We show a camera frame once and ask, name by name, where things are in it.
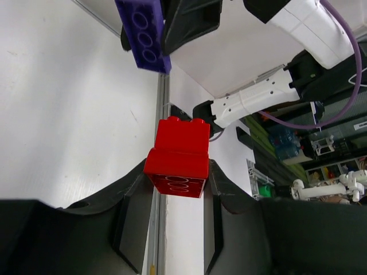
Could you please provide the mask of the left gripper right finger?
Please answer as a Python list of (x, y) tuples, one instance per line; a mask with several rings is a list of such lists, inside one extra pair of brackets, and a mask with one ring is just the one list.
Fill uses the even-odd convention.
[(214, 161), (204, 190), (205, 274), (365, 274), (366, 207), (255, 200)]

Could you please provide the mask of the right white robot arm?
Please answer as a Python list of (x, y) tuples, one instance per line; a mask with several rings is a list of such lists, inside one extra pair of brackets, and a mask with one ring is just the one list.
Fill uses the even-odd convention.
[(117, 1), (138, 68), (180, 68), (209, 101), (182, 100), (215, 131), (278, 104), (319, 101), (361, 74), (359, 45), (328, 1)]

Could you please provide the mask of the red lego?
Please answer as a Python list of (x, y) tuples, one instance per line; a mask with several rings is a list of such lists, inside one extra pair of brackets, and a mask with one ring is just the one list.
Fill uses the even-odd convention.
[(170, 116), (158, 123), (143, 172), (160, 194), (200, 198), (209, 176), (210, 125)]

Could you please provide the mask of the blue lego brick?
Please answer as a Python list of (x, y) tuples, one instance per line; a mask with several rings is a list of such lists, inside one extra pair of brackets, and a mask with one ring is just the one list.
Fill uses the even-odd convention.
[(164, 20), (160, 1), (116, 1), (123, 30), (139, 69), (169, 74), (170, 57), (163, 54)]

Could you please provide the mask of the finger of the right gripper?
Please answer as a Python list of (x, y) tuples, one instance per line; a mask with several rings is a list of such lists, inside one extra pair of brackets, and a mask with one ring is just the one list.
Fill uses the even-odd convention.
[(122, 30), (121, 30), (121, 34), (120, 34), (120, 42), (121, 42), (122, 48), (125, 52), (131, 51), (131, 45), (130, 45), (130, 42), (128, 40), (128, 36), (127, 36), (127, 33), (124, 29), (124, 26), (122, 26)]
[(163, 54), (216, 30), (220, 25), (222, 1), (162, 1), (165, 26), (161, 38)]

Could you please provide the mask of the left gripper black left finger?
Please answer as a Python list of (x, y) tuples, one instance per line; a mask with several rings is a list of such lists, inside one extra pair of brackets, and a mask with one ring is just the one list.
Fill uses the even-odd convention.
[(153, 198), (144, 166), (67, 208), (1, 200), (1, 273), (140, 274)]

